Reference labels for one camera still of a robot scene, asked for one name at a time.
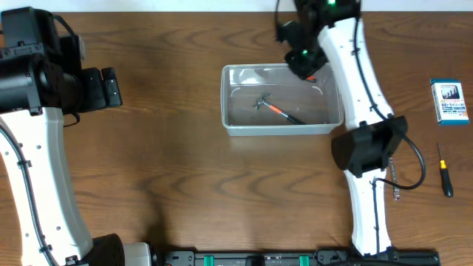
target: plastic container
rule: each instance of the plastic container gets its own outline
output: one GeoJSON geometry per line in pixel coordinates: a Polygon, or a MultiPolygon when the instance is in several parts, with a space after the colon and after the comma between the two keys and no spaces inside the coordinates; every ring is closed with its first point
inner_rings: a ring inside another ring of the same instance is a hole
{"type": "Polygon", "coordinates": [[[286,64],[229,65],[222,70],[222,123],[230,136],[328,134],[343,123],[341,98],[329,64],[315,74],[317,82],[301,81],[286,64]],[[265,100],[307,125],[294,125],[265,100]]]}

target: blue and white box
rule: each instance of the blue and white box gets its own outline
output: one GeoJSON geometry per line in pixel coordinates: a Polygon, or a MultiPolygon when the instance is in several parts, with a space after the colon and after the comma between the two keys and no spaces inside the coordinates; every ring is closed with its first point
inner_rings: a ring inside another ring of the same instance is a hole
{"type": "Polygon", "coordinates": [[[469,123],[461,83],[455,79],[430,80],[439,125],[465,125],[469,123]]]}

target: screwdriver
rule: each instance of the screwdriver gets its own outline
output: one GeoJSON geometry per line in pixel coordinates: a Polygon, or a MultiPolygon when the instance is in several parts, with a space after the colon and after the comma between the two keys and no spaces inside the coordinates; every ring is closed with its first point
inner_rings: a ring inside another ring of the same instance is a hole
{"type": "Polygon", "coordinates": [[[453,186],[452,182],[450,182],[449,170],[446,167],[445,160],[442,158],[439,143],[437,143],[437,148],[438,156],[440,157],[440,176],[442,177],[443,194],[447,197],[453,197],[453,186]]]}

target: wooden table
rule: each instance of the wooden table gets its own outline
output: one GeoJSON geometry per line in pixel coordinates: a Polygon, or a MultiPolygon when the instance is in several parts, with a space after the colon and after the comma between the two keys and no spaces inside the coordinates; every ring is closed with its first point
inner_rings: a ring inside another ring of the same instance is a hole
{"type": "MultiPolygon", "coordinates": [[[[426,181],[394,202],[387,225],[397,248],[435,248],[443,265],[473,260],[472,126],[438,126],[430,78],[459,78],[473,104],[470,13],[367,13],[378,81],[427,163],[426,181]],[[437,142],[455,197],[446,198],[437,142]]],[[[314,250],[348,246],[347,181],[330,155],[332,135],[229,137],[220,114],[227,64],[281,63],[270,13],[64,14],[84,37],[84,67],[114,67],[124,105],[82,115],[65,129],[81,214],[93,236],[199,250],[314,250]]],[[[400,183],[418,161],[402,143],[400,183]]],[[[18,265],[21,239],[1,167],[0,265],[18,265]]]]}

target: hammer head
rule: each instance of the hammer head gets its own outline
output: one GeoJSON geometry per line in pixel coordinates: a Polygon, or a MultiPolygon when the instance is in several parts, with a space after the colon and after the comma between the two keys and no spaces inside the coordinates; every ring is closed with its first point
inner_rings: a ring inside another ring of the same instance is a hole
{"type": "Polygon", "coordinates": [[[270,93],[270,92],[266,92],[263,96],[258,97],[258,98],[256,99],[256,106],[255,106],[256,110],[258,110],[259,107],[260,107],[262,104],[265,104],[265,102],[266,102],[265,97],[267,97],[267,96],[269,96],[269,95],[271,95],[271,93],[270,93]]]}

